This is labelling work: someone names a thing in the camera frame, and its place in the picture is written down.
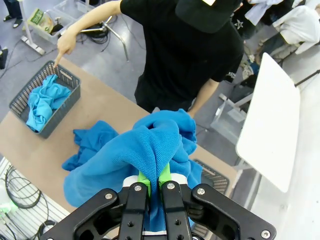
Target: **star logo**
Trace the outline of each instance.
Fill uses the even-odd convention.
[[[240,28],[244,27],[244,22],[239,21],[238,19],[236,20],[236,23],[234,24],[236,26],[236,29],[239,30]]]

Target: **white sticker on cap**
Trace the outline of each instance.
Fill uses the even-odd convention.
[[[212,6],[215,3],[216,0],[202,0],[202,1],[204,1],[209,6]]]

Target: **black cap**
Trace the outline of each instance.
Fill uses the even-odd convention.
[[[242,0],[215,0],[208,5],[203,0],[176,0],[175,14],[195,29],[213,34],[230,20]]]

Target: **white wire rack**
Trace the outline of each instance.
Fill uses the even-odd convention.
[[[4,179],[10,167],[11,164],[6,158],[0,160],[0,178],[2,179],[0,184],[2,186],[5,186]],[[10,182],[10,187],[14,189],[14,195],[18,197],[19,203],[28,205],[30,202],[34,202],[39,195],[34,193],[39,192],[39,190],[17,170],[12,173],[12,177],[15,179]],[[11,220],[7,217],[3,218],[3,220],[13,230],[17,240],[33,239],[39,226],[47,220],[47,215],[49,220],[60,222],[68,214],[68,211],[43,194],[38,204],[33,208],[19,208],[15,212],[8,213]],[[0,234],[4,235],[8,240],[14,240],[14,236],[2,221],[0,223]]]

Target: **metal screw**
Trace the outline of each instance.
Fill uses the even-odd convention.
[[[137,185],[137,186],[134,187],[134,190],[135,190],[135,191],[140,191],[141,189],[142,189],[142,188],[141,188],[140,185]]]
[[[168,189],[174,189],[175,185],[173,183],[168,183],[168,185],[166,186]]]
[[[111,199],[112,198],[112,194],[111,193],[107,193],[104,197],[105,197],[105,199]]]
[[[270,236],[271,236],[271,234],[270,234],[270,232],[269,232],[268,230],[263,230],[263,231],[261,232],[261,237],[262,237],[263,239],[268,239],[268,238],[270,238]]]
[[[196,191],[196,193],[197,194],[199,194],[199,195],[203,195],[203,194],[205,194],[205,190],[203,189],[203,188],[199,188],[197,191]]]

